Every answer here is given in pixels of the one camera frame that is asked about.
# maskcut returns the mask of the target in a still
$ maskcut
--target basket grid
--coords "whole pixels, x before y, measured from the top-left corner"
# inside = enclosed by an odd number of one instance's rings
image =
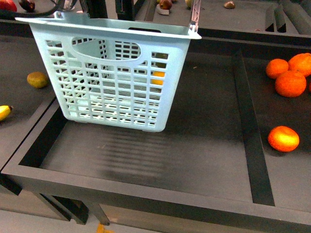
[[[165,76],[154,77],[162,84],[154,84],[152,78],[155,71],[163,70],[165,73],[168,54],[152,52],[150,60],[135,67],[109,66],[79,61],[69,51],[63,50],[61,41],[47,40],[46,43],[56,73],[56,88],[61,92],[58,99],[63,111],[72,118],[155,127]],[[141,53],[136,43],[126,41],[72,40],[76,47],[87,43],[98,44],[97,57],[103,60],[135,59]],[[108,44],[114,45],[113,52],[107,49]]]

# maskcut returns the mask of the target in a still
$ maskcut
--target orange object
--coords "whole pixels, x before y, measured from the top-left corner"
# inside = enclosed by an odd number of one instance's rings
[[[301,53],[288,61],[289,70],[298,70],[305,77],[311,75],[311,53]]]
[[[266,67],[266,74],[270,79],[276,79],[288,70],[288,62],[283,59],[273,59]]]
[[[281,96],[297,97],[300,96],[307,87],[305,76],[298,72],[289,70],[278,76],[275,89]]]
[[[277,126],[268,135],[270,146],[281,152],[290,152],[299,145],[298,134],[287,126]]]
[[[114,233],[112,230],[106,230],[105,226],[101,223],[98,224],[96,233]]]
[[[165,72],[162,72],[162,71],[154,71],[153,76],[158,76],[158,77],[164,77],[165,76]],[[159,80],[159,79],[151,79],[151,83],[152,84],[156,84],[156,85],[161,85],[163,86],[163,80]]]

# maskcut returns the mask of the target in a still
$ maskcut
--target floor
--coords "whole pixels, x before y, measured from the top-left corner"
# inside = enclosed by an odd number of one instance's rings
[[[98,223],[93,215],[89,216],[86,225],[78,225],[74,220],[66,222],[0,210],[1,233],[96,233]],[[116,224],[111,224],[105,229],[114,233],[155,233]]]

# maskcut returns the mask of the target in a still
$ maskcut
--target plastic basket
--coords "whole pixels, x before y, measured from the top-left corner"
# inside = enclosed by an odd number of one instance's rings
[[[17,20],[31,26],[64,116],[162,131],[197,25],[54,16]]]

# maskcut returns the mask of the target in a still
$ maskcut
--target basket handle hole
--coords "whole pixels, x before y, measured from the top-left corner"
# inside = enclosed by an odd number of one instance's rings
[[[133,28],[133,27],[130,27],[128,30],[136,30],[136,31],[144,31],[144,32],[153,32],[153,33],[162,33],[160,30],[157,30],[157,29],[149,29],[149,28]]]
[[[104,60],[133,60],[141,55],[138,44],[123,40],[74,37],[71,44],[78,53]]]

